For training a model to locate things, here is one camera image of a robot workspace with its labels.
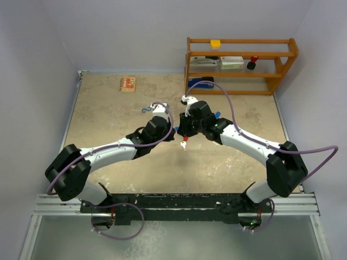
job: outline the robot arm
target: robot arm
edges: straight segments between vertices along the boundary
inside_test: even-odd
[[[75,145],[66,146],[45,171],[50,183],[57,175],[74,160],[83,154],[88,154],[72,165],[54,184],[54,190],[62,201],[79,198],[94,205],[108,205],[112,196],[102,184],[95,184],[87,180],[92,172],[104,166],[124,160],[142,157],[156,146],[138,147],[156,142],[165,137],[171,127],[166,109],[162,105],[155,105],[153,118],[145,127],[136,129],[126,137],[111,144],[78,149]],[[175,130],[172,129],[165,141],[174,140]]]
[[[244,192],[252,202],[259,203],[276,195],[288,197],[307,176],[307,169],[300,155],[283,154],[248,140],[236,130],[232,121],[225,118],[216,119],[205,101],[198,101],[192,96],[183,96],[181,103],[187,107],[185,113],[179,115],[180,124],[177,131],[179,135],[191,137],[202,133],[208,140],[238,149],[266,167],[267,178],[253,183]],[[281,145],[242,129],[240,131],[255,140],[282,150],[297,151],[296,146],[289,141]]]

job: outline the shelf board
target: shelf board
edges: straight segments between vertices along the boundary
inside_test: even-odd
[[[211,39],[190,39],[190,43],[210,43]],[[220,39],[221,43],[264,43],[264,44],[283,44],[290,43],[290,39]]]
[[[261,56],[261,57],[295,57],[291,51],[191,51],[190,56]]]
[[[271,91],[255,91],[255,90],[227,90],[228,95],[272,95]],[[224,94],[220,90],[192,90],[189,94]]]
[[[189,72],[189,77],[274,77],[281,78],[277,73],[240,73],[240,72]]]

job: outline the white wall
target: white wall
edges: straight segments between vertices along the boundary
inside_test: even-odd
[[[347,2],[314,0],[295,35],[300,55],[277,91],[290,139],[301,149],[339,145],[335,157],[304,182],[315,191],[334,259],[346,259]],[[312,170],[326,154],[306,155]]]
[[[187,37],[290,38],[312,0],[42,0],[78,69],[183,72]]]
[[[0,3],[0,259],[18,259],[77,71],[39,0]]]

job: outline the glass panel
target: glass panel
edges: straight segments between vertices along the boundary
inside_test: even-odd
[[[135,233],[140,222],[115,226],[112,235]],[[140,235],[116,241],[91,232],[90,217],[43,217],[31,260],[67,259],[321,259],[308,216],[276,216],[251,234],[219,222],[146,222]]]

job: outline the orange wooden shelf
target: orange wooden shelf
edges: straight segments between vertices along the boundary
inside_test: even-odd
[[[187,38],[187,54],[185,56],[185,91],[188,90],[189,77],[264,77],[268,90],[248,91],[248,90],[231,90],[228,94],[256,94],[272,95],[279,84],[289,71],[293,62],[299,55],[299,49],[293,38],[276,40],[276,39],[220,39],[221,47],[226,44],[285,44],[286,51],[227,51],[227,50],[193,50],[192,44],[209,44],[210,39],[190,39]],[[275,71],[273,73],[258,73],[252,70],[231,72],[232,70],[222,70],[219,67],[190,67],[189,61],[194,56],[242,56],[244,60],[249,60],[252,56],[258,56],[260,60],[273,60]],[[281,57],[286,57],[286,63],[282,64]],[[192,94],[223,94],[219,90],[193,90]]]

